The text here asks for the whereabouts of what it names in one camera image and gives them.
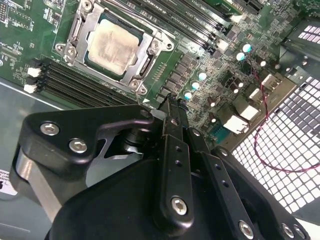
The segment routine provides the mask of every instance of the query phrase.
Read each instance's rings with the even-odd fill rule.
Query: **cable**
[[[258,74],[256,73],[256,71],[253,69],[253,67],[251,66],[251,73],[252,75],[254,76],[254,78],[259,82],[260,84],[260,90],[262,92],[262,100],[263,100],[263,105],[264,105],[264,108],[265,108],[265,117],[264,117],[264,120],[261,122],[261,124],[259,125],[259,127],[257,128],[256,130],[256,133],[253,137],[254,139],[254,143],[253,143],[253,149],[254,149],[254,153],[255,155],[258,157],[258,159],[261,161],[261,163],[266,166],[266,167],[269,167],[273,170],[276,170],[276,171],[281,171],[281,172],[285,172],[285,173],[305,173],[311,169],[315,169],[317,167],[320,166],[320,163],[317,163],[317,164],[314,164],[308,168],[301,168],[301,169],[298,169],[298,170],[289,170],[289,169],[284,169],[284,168],[279,168],[279,167],[276,167],[276,166],[272,166],[271,164],[269,163],[266,163],[266,161],[264,161],[260,154],[258,153],[258,150],[257,150],[257,146],[259,145],[258,144],[258,139],[260,137],[259,135],[259,132],[263,129],[264,125],[267,123],[267,121],[269,120],[269,110],[268,110],[268,103],[267,103],[267,96],[265,95],[265,90],[264,90],[264,86],[262,84],[262,81],[260,80],[260,77],[258,76]]]

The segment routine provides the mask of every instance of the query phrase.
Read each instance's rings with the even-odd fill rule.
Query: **white connector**
[[[37,78],[37,77],[39,77],[39,75],[41,73],[41,68],[29,67],[27,73],[31,77]]]
[[[26,84],[23,87],[23,90],[25,92],[27,92],[28,94],[33,94],[36,91],[36,89],[37,89],[37,85],[36,84],[34,84],[34,85]]]

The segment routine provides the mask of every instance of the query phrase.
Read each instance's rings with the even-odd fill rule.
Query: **motherboard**
[[[279,47],[317,0],[0,0],[0,77],[69,108],[184,99],[209,142],[263,114]]]

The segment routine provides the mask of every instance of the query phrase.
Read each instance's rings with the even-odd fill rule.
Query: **gray metal panel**
[[[28,96],[19,86],[0,79],[0,169],[9,172],[23,119],[38,112],[61,109]],[[0,239],[43,240],[51,223],[41,206],[19,193],[0,192]]]

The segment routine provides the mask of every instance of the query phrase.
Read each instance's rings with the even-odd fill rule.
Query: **capacitor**
[[[215,117],[215,115],[212,112],[209,113],[209,120],[213,124],[217,121],[217,118]]]
[[[216,101],[211,96],[209,96],[206,100],[207,100],[208,104],[210,105],[210,107],[213,108],[216,105]]]
[[[192,89],[194,89],[194,90],[198,90],[199,88],[200,88],[200,84],[199,84],[199,82],[198,81],[192,81],[191,82],[191,87],[192,87]]]
[[[207,79],[207,74],[202,70],[198,71],[197,75],[200,81],[204,81]]]
[[[240,51],[237,51],[235,53],[235,58],[238,60],[238,61],[243,61],[245,60],[245,54],[243,52],[240,52]]]
[[[192,93],[189,90],[184,91],[184,98],[190,100],[192,98]]]
[[[230,85],[230,89],[234,94],[237,94],[239,92],[237,85],[235,85],[234,83]]]
[[[238,86],[238,88],[242,88],[244,86],[244,83],[239,78],[236,78],[234,83]]]
[[[241,47],[242,51],[246,54],[251,52],[251,50],[252,50],[252,46],[249,43],[243,43],[243,44],[241,44],[240,47]]]
[[[265,65],[267,65],[267,62],[259,56],[255,58],[255,62],[259,64],[261,67],[264,67]]]

